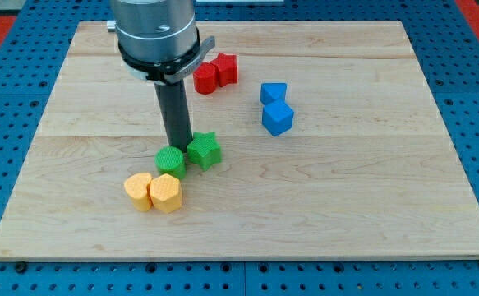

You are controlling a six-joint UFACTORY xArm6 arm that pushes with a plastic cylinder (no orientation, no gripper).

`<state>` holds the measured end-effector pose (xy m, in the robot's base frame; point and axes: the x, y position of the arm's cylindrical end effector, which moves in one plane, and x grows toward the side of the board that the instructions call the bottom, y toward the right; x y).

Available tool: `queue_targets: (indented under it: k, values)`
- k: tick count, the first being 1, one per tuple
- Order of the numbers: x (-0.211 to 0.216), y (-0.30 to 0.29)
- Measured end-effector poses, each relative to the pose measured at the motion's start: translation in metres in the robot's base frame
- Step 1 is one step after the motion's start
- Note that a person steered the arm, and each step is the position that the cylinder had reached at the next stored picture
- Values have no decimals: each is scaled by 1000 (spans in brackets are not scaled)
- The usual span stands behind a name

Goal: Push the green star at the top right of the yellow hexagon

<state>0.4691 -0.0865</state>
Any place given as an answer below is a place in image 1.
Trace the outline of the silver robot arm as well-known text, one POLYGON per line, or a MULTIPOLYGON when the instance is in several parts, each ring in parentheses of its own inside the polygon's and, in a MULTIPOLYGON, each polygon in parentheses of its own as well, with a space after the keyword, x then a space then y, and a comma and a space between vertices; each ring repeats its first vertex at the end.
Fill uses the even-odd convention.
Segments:
POLYGON ((111 0, 122 60, 145 79, 173 84, 198 63, 192 0, 111 0))

